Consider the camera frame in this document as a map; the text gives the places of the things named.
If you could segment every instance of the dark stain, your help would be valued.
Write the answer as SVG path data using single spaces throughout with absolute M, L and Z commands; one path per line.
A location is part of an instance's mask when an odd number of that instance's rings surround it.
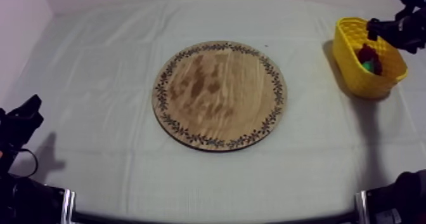
M 192 85 L 191 89 L 191 97 L 196 98 L 199 96 L 204 87 L 204 76 L 200 76 L 195 81 L 194 85 Z
M 198 67 L 201 64 L 202 60 L 203 60 L 203 55 L 199 55 L 196 59 L 194 59 L 194 62 L 192 64 Z
M 176 94 L 176 91 L 174 90 L 173 84 L 170 86 L 170 94 L 172 95 L 172 100 L 175 100 L 178 97 L 178 94 Z
M 204 101 L 203 100 L 199 100 L 197 106 L 202 107 L 204 105 Z
M 181 85 L 184 87 L 187 87 L 189 84 L 190 84 L 190 81 L 188 80 L 187 77 L 183 79 L 183 81 L 181 82 Z
M 213 94 L 218 91 L 220 87 L 221 85 L 217 81 L 215 81 L 213 84 L 210 84 L 207 89 L 210 91 L 210 93 Z
M 219 64 L 214 65 L 214 71 L 212 73 L 212 77 L 217 77 L 217 74 L 219 73 Z
M 231 116 L 233 114 L 234 114 L 234 109 L 230 108 L 225 112 L 225 118 L 228 118 L 229 116 Z
M 223 105 L 219 104 L 215 109 L 214 109 L 214 113 L 217 114 L 219 111 L 221 111 Z

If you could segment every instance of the white cloth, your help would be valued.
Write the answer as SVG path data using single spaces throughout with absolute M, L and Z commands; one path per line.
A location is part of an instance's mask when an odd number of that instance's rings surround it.
M 384 15 L 293 0 L 170 0 L 58 16 L 6 109 L 41 96 L 46 120 L 27 146 L 40 158 L 35 178 L 75 190 L 78 211 L 209 223 L 339 214 L 355 192 L 426 168 L 425 53 L 403 54 L 410 74 L 388 98 L 353 99 L 330 68 L 343 16 Z M 288 87 L 278 127 L 225 154 L 178 144 L 151 105 L 164 63 L 215 40 L 262 51 Z M 27 159 L 15 171 L 31 169 Z

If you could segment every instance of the plastic basket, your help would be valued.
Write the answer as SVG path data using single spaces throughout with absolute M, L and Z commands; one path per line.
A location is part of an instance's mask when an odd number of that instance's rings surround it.
M 333 55 L 349 90 L 363 98 L 381 98 L 407 76 L 407 66 L 398 50 L 384 41 L 367 38 L 366 20 L 342 18 L 337 22 Z M 382 64 L 382 75 L 367 71 L 356 54 L 363 44 L 374 48 Z

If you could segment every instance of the wood grain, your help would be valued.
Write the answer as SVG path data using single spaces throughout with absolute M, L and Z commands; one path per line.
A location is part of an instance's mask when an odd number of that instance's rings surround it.
M 287 87 L 278 67 L 247 45 L 200 43 L 160 71 L 152 105 L 160 125 L 181 143 L 225 152 L 248 147 L 281 119 Z

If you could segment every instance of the wooden charger plate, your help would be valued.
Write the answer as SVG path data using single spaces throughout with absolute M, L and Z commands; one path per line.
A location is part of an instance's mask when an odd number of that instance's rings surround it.
M 173 56 L 153 89 L 160 125 L 199 150 L 226 152 L 255 144 L 281 119 L 287 87 L 279 68 L 250 46 L 200 43 Z

